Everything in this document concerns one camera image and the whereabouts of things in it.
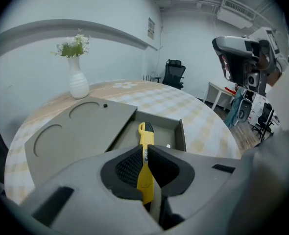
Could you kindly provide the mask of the wall poster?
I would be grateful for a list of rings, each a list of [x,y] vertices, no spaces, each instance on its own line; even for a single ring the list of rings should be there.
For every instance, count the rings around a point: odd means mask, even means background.
[[[147,36],[153,40],[154,33],[155,33],[155,22],[151,18],[148,18]]]

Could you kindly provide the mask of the white ribbed vase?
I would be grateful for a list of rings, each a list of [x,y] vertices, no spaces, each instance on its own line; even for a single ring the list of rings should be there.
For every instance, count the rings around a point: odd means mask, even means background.
[[[75,99],[85,98],[89,94],[89,84],[83,74],[79,56],[68,58],[70,67],[70,94]]]

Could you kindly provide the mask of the white flower bunch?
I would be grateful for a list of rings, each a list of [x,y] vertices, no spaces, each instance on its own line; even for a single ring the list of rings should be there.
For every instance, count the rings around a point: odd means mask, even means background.
[[[78,29],[77,34],[72,37],[66,37],[61,44],[57,44],[56,51],[51,54],[66,58],[79,57],[89,52],[90,36],[85,36],[82,29]]]

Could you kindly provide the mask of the white air conditioner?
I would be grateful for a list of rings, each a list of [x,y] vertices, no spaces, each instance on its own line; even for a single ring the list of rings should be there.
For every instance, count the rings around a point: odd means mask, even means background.
[[[253,26],[255,14],[248,8],[233,1],[222,0],[221,6],[217,12],[217,19],[239,29],[251,28]]]

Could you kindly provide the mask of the white desk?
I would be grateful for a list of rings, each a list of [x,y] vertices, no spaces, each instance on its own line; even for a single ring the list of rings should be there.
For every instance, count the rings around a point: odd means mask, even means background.
[[[211,107],[212,111],[214,111],[214,109],[218,105],[218,102],[219,102],[222,94],[226,95],[226,98],[224,99],[224,101],[222,103],[223,104],[222,105],[223,110],[226,110],[229,107],[229,105],[232,103],[232,100],[234,99],[235,95],[232,92],[230,92],[229,90],[227,90],[226,88],[223,88],[223,87],[221,87],[221,86],[219,86],[213,82],[208,82],[208,88],[207,88],[206,93],[205,93],[203,100],[202,100],[203,103],[205,103],[207,101],[208,93],[211,90],[211,88],[213,90],[216,90],[216,92],[217,92],[215,100],[212,103],[212,107]]]

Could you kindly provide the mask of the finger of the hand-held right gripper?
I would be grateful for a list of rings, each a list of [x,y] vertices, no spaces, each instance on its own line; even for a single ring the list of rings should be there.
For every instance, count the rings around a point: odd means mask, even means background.
[[[247,86],[245,57],[227,53],[222,54],[221,64],[227,80],[240,86]]]
[[[232,54],[245,58],[259,58],[259,42],[253,39],[234,36],[220,36],[212,40],[217,54]]]

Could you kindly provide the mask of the round table with checkered cloth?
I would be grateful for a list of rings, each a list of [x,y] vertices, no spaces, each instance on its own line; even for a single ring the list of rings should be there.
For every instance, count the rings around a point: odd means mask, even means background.
[[[188,152],[212,157],[239,159],[241,153],[223,120],[194,96],[156,82],[112,80],[90,86],[90,96],[127,103],[138,110],[182,120]],[[24,121],[7,154],[4,189],[7,198],[20,204],[34,183],[25,155],[25,142],[42,126],[77,102],[64,93],[43,104]]]

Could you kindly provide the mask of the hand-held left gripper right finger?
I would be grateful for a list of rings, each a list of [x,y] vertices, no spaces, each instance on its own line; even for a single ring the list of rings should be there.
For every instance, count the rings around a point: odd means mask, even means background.
[[[148,166],[161,188],[159,225],[168,230],[192,217],[218,193],[239,164],[239,159],[149,145]]]

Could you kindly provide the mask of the grey drawer box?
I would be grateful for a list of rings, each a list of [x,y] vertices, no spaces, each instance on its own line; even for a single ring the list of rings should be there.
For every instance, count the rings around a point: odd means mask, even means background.
[[[75,161],[140,143],[138,127],[150,123],[155,145],[186,151],[183,122],[136,106],[87,97],[41,127],[25,143],[31,178],[39,186]]]

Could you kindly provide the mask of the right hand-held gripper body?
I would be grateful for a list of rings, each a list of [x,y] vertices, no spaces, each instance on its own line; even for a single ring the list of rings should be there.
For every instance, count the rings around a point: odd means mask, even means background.
[[[266,94],[266,86],[273,86],[282,75],[282,68],[277,60],[280,51],[273,32],[268,27],[262,27],[243,38],[251,41],[252,48],[252,57],[243,61],[245,87],[257,94]]]

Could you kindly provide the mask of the yellow small knife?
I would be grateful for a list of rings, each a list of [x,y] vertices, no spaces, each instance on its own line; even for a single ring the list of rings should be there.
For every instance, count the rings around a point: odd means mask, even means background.
[[[143,204],[154,200],[154,177],[148,167],[148,145],[154,144],[154,129],[148,122],[142,122],[138,127],[140,145],[143,147],[143,167],[138,176],[137,190],[143,194]]]

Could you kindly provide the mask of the black swivel chair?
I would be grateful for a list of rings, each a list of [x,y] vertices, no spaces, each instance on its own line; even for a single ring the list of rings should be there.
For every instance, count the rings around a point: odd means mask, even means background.
[[[181,79],[184,79],[183,74],[185,70],[186,67],[182,65],[181,61],[168,59],[162,84],[181,90],[184,88]]]

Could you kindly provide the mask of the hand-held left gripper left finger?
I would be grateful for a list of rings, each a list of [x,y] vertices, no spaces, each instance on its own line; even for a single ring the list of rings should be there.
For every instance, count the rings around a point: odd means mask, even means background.
[[[58,235],[157,235],[137,180],[140,145],[79,160],[38,186],[21,207]]]

